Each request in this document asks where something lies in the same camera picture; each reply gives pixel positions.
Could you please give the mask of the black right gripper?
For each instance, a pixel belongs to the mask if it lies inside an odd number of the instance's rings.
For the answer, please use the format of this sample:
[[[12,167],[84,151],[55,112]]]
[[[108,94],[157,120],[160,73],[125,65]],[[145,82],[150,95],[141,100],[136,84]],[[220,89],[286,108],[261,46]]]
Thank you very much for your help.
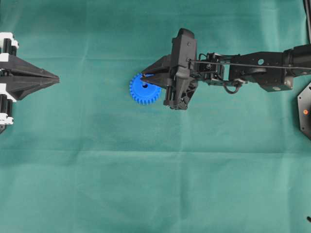
[[[142,81],[166,89],[164,105],[173,110],[187,110],[198,87],[198,81],[191,76],[194,70],[191,61],[197,57],[197,41],[193,32],[181,28],[172,39],[172,45],[171,54],[141,72]]]

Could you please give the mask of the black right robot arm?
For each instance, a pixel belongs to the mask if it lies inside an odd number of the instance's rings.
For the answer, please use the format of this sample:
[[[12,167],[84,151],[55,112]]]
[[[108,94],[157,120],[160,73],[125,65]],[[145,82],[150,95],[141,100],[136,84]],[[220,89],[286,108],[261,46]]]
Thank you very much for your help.
[[[166,90],[164,105],[186,110],[199,82],[221,86],[235,94],[248,82],[267,92],[293,88],[293,79],[311,72],[311,46],[283,52],[245,55],[197,54],[194,33],[181,28],[172,39],[172,51],[142,71],[141,80]]]

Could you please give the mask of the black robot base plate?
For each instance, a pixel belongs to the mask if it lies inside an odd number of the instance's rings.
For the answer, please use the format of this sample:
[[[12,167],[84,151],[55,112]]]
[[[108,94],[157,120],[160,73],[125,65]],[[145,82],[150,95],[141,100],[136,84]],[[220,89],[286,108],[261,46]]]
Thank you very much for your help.
[[[297,97],[299,125],[301,132],[311,139],[311,83]]]

